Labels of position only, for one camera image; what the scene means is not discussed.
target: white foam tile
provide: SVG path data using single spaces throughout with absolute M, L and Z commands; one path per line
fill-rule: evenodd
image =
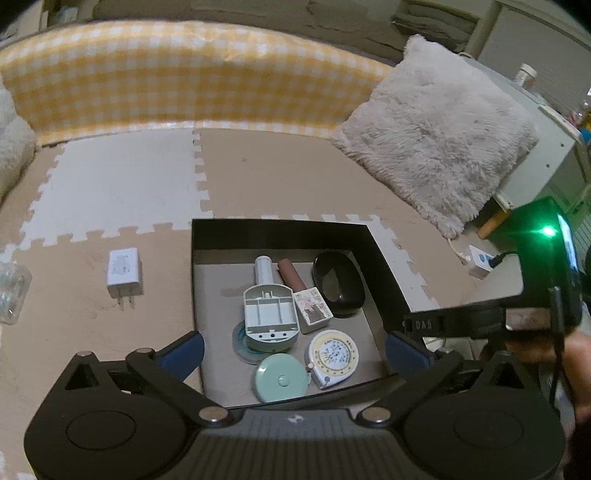
M 200 208 L 209 198 L 205 175 L 196 173 L 200 159 L 194 152 L 190 128 L 130 132 L 69 142 L 58 157 L 41 197 L 31 205 L 24 223 L 25 239 L 44 239 L 53 245 L 60 235 L 83 241 L 86 232 L 103 230 L 118 236 L 119 228 L 154 231 L 155 223 L 190 228 L 193 218 L 210 218 Z

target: bottle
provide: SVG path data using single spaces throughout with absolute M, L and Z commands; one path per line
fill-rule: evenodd
M 579 105 L 579 108 L 573 110 L 567 117 L 567 120 L 578 128 L 582 123 L 584 123 L 588 117 L 589 112 L 591 112 L 591 88 Z
M 573 110 L 567 120 L 579 129 L 585 144 L 591 144 L 591 88 L 579 108 Z

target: floor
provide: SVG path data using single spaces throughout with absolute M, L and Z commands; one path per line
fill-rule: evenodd
M 460 304 L 478 284 L 433 226 L 325 140 L 177 129 L 44 148 L 0 209 L 0 261 L 33 274 L 19 322 L 0 332 L 0 479 L 30 478 L 24 429 L 75 352 L 121 359 L 193 328 L 190 220 L 212 216 L 365 223 L 413 310 Z M 456 245 L 469 242 L 471 227 Z M 106 259 L 131 246 L 145 294 L 122 309 Z

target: black cable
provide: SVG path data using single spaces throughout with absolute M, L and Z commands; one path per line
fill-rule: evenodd
M 509 252 L 503 252 L 497 255 L 496 257 L 491 258 L 488 261 L 488 264 L 491 266 L 491 268 L 495 268 L 499 263 L 501 263 L 505 259 L 507 255 L 517 255 L 517 252 L 513 250 Z
M 562 291 L 560 287 L 555 286 L 548 289 L 550 293 L 550 328 L 554 338 L 554 353 L 556 355 L 556 362 L 554 363 L 554 372 L 552 375 L 552 383 L 550 385 L 550 395 L 548 400 L 552 408 L 556 404 L 556 389 L 558 388 L 558 381 L 563 370 L 562 360 L 564 354 L 564 310 L 562 304 Z
M 556 389 L 558 388 L 558 380 L 560 379 L 563 370 L 562 359 L 564 354 L 564 335 L 556 335 L 554 337 L 554 353 L 556 354 L 556 363 L 554 364 L 550 395 L 548 396 L 552 408 L 555 408 L 556 405 Z

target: white plastic part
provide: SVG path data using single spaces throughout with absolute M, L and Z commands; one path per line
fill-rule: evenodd
M 257 285 L 273 283 L 273 262 L 270 257 L 262 255 L 256 258 L 255 279 Z
M 273 283 L 269 257 L 255 260 L 257 285 L 245 290 L 244 329 L 246 344 L 261 352 L 281 352 L 291 347 L 300 333 L 293 291 Z

